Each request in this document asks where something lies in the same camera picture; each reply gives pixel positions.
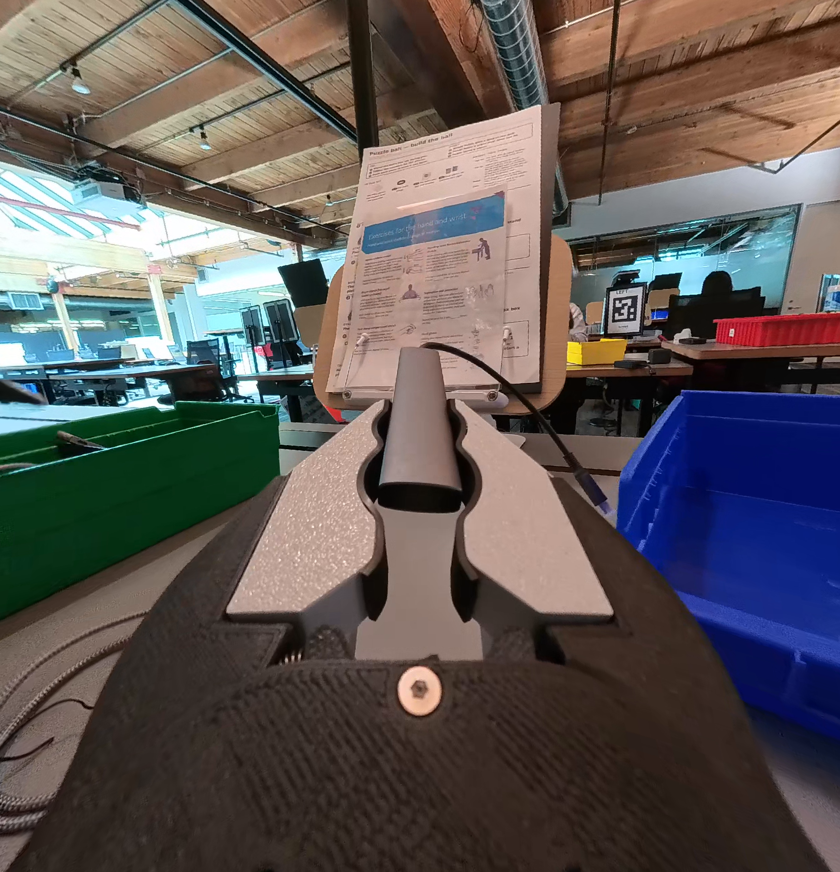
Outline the blue banner printed sheet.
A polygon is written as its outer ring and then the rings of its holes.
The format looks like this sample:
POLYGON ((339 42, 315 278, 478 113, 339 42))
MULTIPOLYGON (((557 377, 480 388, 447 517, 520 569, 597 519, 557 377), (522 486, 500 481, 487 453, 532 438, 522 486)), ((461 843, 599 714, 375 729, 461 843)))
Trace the blue banner printed sheet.
POLYGON ((506 223, 504 188, 371 212, 355 256, 337 390, 392 389, 402 349, 429 342, 498 370, 506 223))

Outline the grey neighbouring table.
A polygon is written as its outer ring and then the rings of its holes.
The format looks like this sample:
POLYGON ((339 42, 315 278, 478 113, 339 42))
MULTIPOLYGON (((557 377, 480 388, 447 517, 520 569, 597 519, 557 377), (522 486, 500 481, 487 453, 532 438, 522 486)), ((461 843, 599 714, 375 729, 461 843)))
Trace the grey neighbouring table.
POLYGON ((116 418, 119 423, 129 421, 129 416, 136 411, 152 411, 160 414, 170 411, 171 407, 159 405, 147 406, 34 406, 27 403, 0 404, 0 435, 19 431, 30 431, 43 426, 61 423, 74 424, 86 420, 102 420, 116 418))

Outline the black ceiling rail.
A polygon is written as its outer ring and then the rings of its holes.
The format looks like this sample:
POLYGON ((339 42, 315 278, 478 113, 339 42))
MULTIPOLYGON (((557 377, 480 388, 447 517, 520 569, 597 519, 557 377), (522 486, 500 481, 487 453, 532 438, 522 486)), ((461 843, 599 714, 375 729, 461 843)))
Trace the black ceiling rail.
POLYGON ((339 135, 358 145, 358 133, 352 124, 210 5, 203 1, 174 1, 174 3, 226 48, 236 53, 265 78, 279 85, 283 91, 332 127, 339 135))

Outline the silver air duct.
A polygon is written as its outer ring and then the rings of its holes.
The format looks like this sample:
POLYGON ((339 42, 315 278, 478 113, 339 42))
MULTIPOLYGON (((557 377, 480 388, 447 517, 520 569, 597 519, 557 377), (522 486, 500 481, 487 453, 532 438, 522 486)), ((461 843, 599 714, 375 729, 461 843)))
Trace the silver air duct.
POLYGON ((563 226, 570 202, 557 146, 560 104, 550 101, 532 2, 481 1, 480 6, 511 109, 519 112, 539 106, 544 111, 545 133, 552 145, 553 224, 563 226))

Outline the black white marker board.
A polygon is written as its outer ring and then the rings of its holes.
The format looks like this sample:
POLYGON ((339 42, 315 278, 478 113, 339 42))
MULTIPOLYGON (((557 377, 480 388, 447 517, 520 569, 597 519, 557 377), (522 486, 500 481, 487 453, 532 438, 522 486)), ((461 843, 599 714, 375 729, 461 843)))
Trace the black white marker board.
POLYGON ((632 282, 606 289, 601 335, 604 338, 632 339, 643 333, 647 283, 632 282))

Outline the grey desk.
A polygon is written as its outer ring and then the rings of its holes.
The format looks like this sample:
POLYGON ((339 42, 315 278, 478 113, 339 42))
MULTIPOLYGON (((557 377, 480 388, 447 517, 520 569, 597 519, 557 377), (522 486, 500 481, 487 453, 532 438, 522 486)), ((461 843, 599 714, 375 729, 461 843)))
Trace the grey desk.
MULTIPOLYGON (((335 433, 334 425, 284 425, 280 430, 282 472, 288 472, 335 433)), ((548 437, 526 434, 522 450, 552 470, 561 455, 548 437)), ((637 438, 565 437, 584 465, 594 463, 593 475, 615 506, 619 476, 640 445, 637 438)), ((118 562, 86 580, 0 621, 0 693, 32 662, 65 641, 116 618, 149 609, 180 570, 236 515, 245 503, 225 510, 149 549, 118 562)), ((69 645, 66 650, 34 671, 0 713, 0 729, 20 706, 49 680, 68 669, 88 652, 112 638, 122 627, 101 630, 69 645)), ((55 698, 95 702, 117 655, 109 656, 75 676, 55 698)), ((19 735, 16 753, 37 746, 50 737, 54 744, 26 761, 5 764, 15 793, 32 794, 60 783, 74 755, 89 712, 79 703, 58 706, 40 716, 19 735)), ((814 846, 831 870, 840 870, 840 743, 811 733, 779 717, 750 709, 752 728, 775 781, 814 846)), ((0 836, 0 870, 7 870, 29 834, 0 836)))

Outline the black office chair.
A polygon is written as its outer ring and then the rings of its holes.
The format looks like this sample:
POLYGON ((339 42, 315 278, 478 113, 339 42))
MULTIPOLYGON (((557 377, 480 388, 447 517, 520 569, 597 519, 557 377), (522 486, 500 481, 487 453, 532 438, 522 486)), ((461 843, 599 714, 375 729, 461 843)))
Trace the black office chair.
POLYGON ((187 341, 185 358, 187 365, 209 369, 206 375, 193 376, 194 386, 189 389, 188 399, 231 402, 240 398, 233 361, 229 353, 221 353, 217 338, 187 341))

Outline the black upright panel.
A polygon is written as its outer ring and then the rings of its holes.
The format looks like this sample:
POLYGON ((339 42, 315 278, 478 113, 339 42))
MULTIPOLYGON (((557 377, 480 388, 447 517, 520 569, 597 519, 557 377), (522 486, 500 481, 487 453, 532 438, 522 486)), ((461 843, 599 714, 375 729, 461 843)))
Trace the black upright panel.
POLYGON ((329 283, 318 258, 277 267, 295 309, 325 305, 329 283))

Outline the red plastic bin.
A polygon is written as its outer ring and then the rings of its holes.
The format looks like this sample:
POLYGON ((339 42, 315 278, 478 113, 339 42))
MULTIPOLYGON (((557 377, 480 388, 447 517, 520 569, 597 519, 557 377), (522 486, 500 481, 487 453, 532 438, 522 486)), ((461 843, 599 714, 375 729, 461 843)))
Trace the red plastic bin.
POLYGON ((716 342, 743 347, 840 344, 840 312, 716 319, 716 342))

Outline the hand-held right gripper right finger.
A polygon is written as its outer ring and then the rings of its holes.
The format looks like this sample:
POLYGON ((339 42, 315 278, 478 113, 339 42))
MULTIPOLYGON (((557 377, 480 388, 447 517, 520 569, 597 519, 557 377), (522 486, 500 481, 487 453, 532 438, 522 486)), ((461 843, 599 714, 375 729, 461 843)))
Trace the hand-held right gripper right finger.
POLYGON ((467 503, 457 520, 451 595, 480 626, 607 624, 613 608, 550 474, 454 400, 467 503))

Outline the blue plastic bin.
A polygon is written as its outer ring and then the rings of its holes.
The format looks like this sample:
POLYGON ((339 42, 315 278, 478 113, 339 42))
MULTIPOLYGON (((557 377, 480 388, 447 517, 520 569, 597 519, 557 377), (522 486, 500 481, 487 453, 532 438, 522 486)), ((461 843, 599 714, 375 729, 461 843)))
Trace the blue plastic bin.
POLYGON ((683 392, 621 472, 617 529, 744 703, 840 742, 840 396, 683 392))

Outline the dark grey hub with cable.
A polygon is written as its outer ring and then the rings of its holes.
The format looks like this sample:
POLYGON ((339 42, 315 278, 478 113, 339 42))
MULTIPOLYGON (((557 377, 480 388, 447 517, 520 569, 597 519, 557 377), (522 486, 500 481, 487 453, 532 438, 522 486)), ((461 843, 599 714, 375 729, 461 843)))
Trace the dark grey hub with cable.
POLYGON ((467 534, 554 531, 567 512, 544 467, 471 408, 451 403, 439 352, 401 352, 374 508, 455 515, 467 534))

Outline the white instruction sheet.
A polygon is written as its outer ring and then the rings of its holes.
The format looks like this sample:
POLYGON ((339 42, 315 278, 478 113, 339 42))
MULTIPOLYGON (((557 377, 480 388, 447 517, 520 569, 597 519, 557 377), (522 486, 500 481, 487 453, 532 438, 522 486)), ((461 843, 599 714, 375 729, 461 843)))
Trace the white instruction sheet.
POLYGON ((542 360, 542 277, 549 260, 549 220, 542 218, 542 121, 540 107, 501 119, 365 152, 348 237, 338 304, 338 333, 328 377, 332 393, 380 394, 388 390, 337 390, 344 361, 360 231, 370 213, 419 205, 486 188, 506 190, 505 345, 497 372, 510 381, 539 381, 542 360))

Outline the green divided plastic bin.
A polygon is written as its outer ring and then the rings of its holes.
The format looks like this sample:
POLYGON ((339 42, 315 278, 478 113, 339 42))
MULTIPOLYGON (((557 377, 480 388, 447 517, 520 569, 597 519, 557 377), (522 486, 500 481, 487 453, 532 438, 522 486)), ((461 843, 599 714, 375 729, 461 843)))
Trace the green divided plastic bin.
POLYGON ((280 474, 272 405, 178 402, 160 414, 0 435, 0 620, 257 495, 280 474), (60 451, 67 431, 107 450, 60 451))

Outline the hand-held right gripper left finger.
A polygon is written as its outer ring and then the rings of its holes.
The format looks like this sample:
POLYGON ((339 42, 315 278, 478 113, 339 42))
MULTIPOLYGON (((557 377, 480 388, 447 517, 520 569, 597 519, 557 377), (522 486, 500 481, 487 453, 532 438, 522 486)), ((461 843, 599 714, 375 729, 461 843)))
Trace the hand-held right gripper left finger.
POLYGON ((382 518, 368 473, 391 410, 378 401, 295 466, 265 518, 226 607, 246 623, 357 630, 388 594, 382 518))

